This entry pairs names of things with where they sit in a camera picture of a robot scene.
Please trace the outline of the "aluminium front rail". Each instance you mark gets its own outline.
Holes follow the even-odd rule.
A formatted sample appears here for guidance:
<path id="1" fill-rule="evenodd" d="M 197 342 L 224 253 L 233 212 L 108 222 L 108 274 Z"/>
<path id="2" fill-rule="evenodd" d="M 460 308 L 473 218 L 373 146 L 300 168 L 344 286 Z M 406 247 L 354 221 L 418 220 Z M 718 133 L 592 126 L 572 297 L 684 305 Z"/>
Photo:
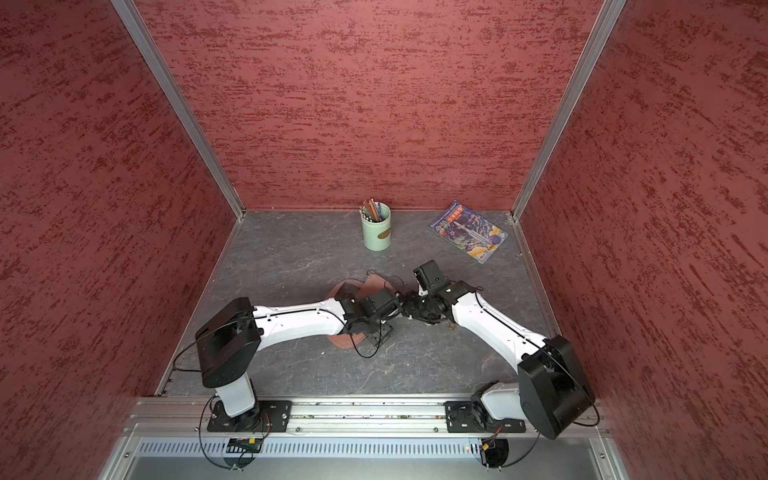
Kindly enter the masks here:
<path id="1" fill-rule="evenodd" d="M 293 403 L 285 433 L 287 437 L 489 437 L 488 433 L 449 433 L 444 403 L 470 401 L 461 394 L 362 395 L 318 397 L 263 397 L 259 401 L 287 400 Z M 136 435 L 208 435 L 206 427 L 213 407 L 203 397 L 143 397 L 137 400 L 123 432 Z M 502 436 L 533 436 L 535 428 L 524 421 L 525 433 Z"/>

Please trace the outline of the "colourful comic book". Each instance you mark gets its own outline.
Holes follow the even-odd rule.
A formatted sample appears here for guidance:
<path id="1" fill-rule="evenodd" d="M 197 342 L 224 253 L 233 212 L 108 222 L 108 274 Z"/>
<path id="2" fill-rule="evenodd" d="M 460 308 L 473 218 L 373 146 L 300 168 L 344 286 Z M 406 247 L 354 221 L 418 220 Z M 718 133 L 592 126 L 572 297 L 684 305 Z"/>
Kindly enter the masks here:
<path id="1" fill-rule="evenodd" d="M 457 200 L 429 229 L 479 264 L 485 264 L 508 238 L 507 232 Z"/>

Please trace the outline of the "corner aluminium post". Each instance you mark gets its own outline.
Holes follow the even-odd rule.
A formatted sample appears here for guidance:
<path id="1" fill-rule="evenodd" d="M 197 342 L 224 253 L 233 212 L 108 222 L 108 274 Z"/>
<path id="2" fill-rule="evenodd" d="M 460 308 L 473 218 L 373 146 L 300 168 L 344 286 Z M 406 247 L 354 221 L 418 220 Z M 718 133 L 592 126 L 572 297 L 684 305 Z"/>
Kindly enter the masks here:
<path id="1" fill-rule="evenodd" d="M 603 2 L 550 127 L 511 210 L 514 223 L 520 222 L 625 5 L 625 0 Z"/>
<path id="2" fill-rule="evenodd" d="M 136 3 L 128 0 L 112 0 L 111 4 L 181 122 L 187 136 L 202 158 L 219 191 L 233 211 L 235 218 L 237 221 L 241 221 L 246 215 L 246 207 L 152 38 Z"/>

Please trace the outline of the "right corner aluminium post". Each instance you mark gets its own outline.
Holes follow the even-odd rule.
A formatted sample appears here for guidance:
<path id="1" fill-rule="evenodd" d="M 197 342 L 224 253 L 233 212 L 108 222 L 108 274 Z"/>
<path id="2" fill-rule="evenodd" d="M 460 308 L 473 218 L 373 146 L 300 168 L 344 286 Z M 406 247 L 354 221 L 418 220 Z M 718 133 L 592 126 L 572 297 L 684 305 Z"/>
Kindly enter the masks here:
<path id="1" fill-rule="evenodd" d="M 625 0 L 603 2 L 550 127 L 511 210 L 514 223 L 520 222 L 625 5 Z"/>

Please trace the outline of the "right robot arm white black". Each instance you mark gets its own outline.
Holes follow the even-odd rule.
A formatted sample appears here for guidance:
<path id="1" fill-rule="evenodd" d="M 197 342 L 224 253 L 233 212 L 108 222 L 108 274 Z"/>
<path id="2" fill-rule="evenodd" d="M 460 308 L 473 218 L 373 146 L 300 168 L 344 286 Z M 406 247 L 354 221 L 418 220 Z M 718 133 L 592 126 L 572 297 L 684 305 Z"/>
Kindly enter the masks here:
<path id="1" fill-rule="evenodd" d="M 433 292 L 409 292 L 402 314 L 424 323 L 450 321 L 483 340 L 516 372 L 517 386 L 496 383 L 479 394 L 494 420 L 525 420 L 554 440 L 593 407 L 596 397 L 570 341 L 536 333 L 458 281 Z"/>

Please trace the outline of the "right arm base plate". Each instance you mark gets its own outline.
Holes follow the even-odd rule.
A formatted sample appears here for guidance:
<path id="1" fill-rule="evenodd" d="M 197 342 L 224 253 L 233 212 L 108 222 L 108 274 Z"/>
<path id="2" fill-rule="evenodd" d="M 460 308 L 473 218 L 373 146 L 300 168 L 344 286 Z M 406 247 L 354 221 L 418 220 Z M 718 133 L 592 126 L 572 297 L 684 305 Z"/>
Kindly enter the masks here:
<path id="1" fill-rule="evenodd" d="M 518 419 L 497 420 L 479 402 L 447 401 L 444 403 L 449 433 L 525 433 L 525 422 Z"/>

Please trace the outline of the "left corner aluminium post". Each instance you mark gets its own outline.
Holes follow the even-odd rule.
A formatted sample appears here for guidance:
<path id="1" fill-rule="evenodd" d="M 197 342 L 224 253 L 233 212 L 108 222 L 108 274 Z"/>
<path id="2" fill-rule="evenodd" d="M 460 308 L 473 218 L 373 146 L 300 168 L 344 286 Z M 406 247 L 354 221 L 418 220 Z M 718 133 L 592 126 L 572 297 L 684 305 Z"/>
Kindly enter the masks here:
<path id="1" fill-rule="evenodd" d="M 136 3 L 128 0 L 112 0 L 111 4 L 181 122 L 187 136 L 202 158 L 219 191 L 233 211 L 235 218 L 237 221 L 241 221 L 246 215 L 246 207 L 152 38 Z"/>

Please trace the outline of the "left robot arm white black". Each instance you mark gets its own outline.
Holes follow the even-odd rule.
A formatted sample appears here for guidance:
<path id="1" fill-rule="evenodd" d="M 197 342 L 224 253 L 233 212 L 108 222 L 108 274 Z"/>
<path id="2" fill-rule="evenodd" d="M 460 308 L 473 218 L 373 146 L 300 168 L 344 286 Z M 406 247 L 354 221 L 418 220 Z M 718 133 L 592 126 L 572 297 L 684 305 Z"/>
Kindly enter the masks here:
<path id="1" fill-rule="evenodd" d="M 387 288 L 362 299 L 338 293 L 284 307 L 255 306 L 247 297 L 236 298 L 195 334 L 202 383 L 215 391 L 228 417 L 255 412 L 257 396 L 248 367 L 257 352 L 305 337 L 383 334 L 384 323 L 400 313 L 398 295 Z"/>

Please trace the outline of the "mint green pencil cup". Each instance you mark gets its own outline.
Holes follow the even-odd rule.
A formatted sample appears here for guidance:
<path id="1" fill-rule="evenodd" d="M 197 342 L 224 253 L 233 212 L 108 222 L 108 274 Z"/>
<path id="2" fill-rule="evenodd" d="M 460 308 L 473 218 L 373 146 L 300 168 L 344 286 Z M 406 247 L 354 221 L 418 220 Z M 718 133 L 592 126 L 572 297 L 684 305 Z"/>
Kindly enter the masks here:
<path id="1" fill-rule="evenodd" d="M 368 250 L 379 252 L 386 250 L 391 244 L 391 210 L 382 203 L 376 202 L 379 206 L 382 222 L 372 223 L 366 221 L 361 215 L 362 235 L 365 247 Z"/>

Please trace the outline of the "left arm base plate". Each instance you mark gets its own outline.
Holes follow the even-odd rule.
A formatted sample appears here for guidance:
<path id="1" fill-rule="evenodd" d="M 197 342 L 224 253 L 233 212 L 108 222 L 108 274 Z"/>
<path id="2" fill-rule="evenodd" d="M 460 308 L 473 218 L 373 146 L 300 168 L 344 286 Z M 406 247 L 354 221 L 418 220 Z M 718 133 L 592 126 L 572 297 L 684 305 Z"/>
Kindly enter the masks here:
<path id="1" fill-rule="evenodd" d="M 293 403 L 287 400 L 262 400 L 258 401 L 253 409 L 230 417 L 223 402 L 216 399 L 206 429 L 212 433 L 285 433 L 292 407 Z"/>

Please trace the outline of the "coloured pencils bundle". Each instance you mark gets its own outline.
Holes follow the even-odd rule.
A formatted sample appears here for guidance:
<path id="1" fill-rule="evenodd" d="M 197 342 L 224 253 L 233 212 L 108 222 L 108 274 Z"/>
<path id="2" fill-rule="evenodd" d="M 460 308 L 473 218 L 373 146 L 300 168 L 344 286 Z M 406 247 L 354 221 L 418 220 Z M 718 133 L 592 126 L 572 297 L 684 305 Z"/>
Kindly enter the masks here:
<path id="1" fill-rule="evenodd" d="M 379 206 L 373 199 L 366 199 L 362 202 L 360 213 L 366 221 L 379 223 L 383 221 Z"/>

